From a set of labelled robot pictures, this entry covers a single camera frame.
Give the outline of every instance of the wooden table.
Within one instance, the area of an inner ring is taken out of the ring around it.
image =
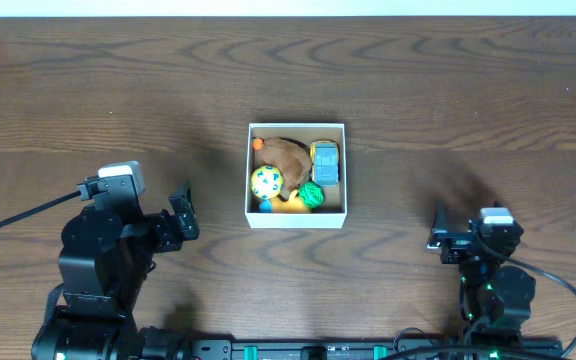
[[[248,227],[247,124],[277,121],[346,124],[342,230]],[[0,220],[130,159],[147,212],[190,179],[202,226],[157,257],[138,325],[454,331],[457,269],[424,251],[438,198],[463,223],[502,200],[516,258],[576,286],[576,18],[0,19]],[[81,206],[0,230],[0,359],[30,357]],[[575,334],[553,282],[532,310],[526,335]]]

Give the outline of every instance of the toy vehicle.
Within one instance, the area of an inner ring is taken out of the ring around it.
[[[310,145],[312,181],[319,186],[339,182],[339,148],[334,141],[315,141]]]

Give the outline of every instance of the square white box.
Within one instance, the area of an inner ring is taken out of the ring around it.
[[[310,214],[268,214],[258,211],[259,200],[250,190],[250,176],[260,165],[256,162],[252,139],[281,137],[309,145],[317,140],[333,140],[339,146],[339,183],[324,187],[324,205]],[[251,228],[339,229],[348,214],[346,193],[346,134],[344,124],[250,124],[246,162],[245,213]]]

